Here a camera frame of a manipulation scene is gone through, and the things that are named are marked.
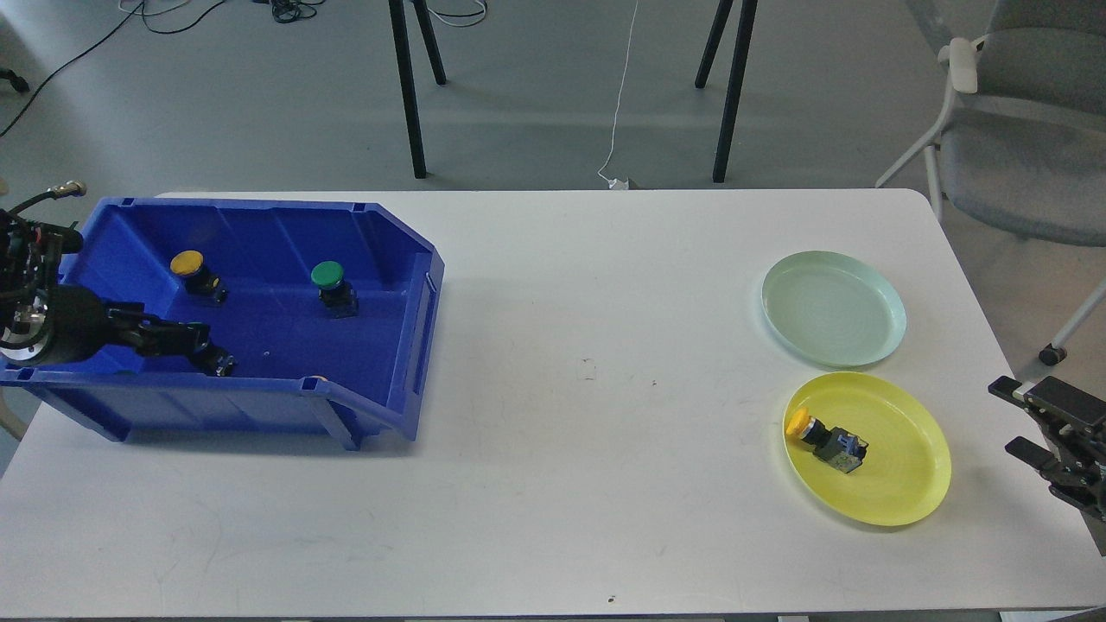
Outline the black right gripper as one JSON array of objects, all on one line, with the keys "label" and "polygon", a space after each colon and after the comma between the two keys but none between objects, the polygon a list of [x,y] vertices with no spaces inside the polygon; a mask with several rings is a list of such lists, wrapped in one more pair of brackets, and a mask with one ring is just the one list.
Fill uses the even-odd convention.
[{"label": "black right gripper", "polygon": [[1018,436],[1006,442],[1006,454],[1044,475],[1054,496],[1102,523],[1103,440],[1091,433],[1103,432],[1105,402],[1055,377],[1036,383],[999,377],[988,393],[1030,415],[1046,415],[1044,433],[1053,453]]}]

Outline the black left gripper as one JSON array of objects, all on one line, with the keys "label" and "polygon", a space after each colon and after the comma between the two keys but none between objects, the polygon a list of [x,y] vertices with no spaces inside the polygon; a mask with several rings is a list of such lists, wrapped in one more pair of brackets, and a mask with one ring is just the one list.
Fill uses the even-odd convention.
[{"label": "black left gripper", "polygon": [[201,357],[210,326],[147,314],[140,302],[106,302],[83,286],[59,286],[3,314],[3,357],[17,366],[67,364],[100,349],[131,348],[139,357]]}]

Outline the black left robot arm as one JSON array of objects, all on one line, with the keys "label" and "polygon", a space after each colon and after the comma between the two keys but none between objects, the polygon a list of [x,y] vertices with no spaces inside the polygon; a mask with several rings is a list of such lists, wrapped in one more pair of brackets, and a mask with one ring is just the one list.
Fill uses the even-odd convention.
[{"label": "black left robot arm", "polygon": [[86,191],[84,182],[62,182],[3,210],[3,361],[19,369],[75,364],[121,346],[139,357],[185,357],[209,377],[229,377],[236,359],[213,343],[208,324],[165,320],[146,314],[140,302],[62,283],[60,261],[82,251],[82,234],[22,212]]}]

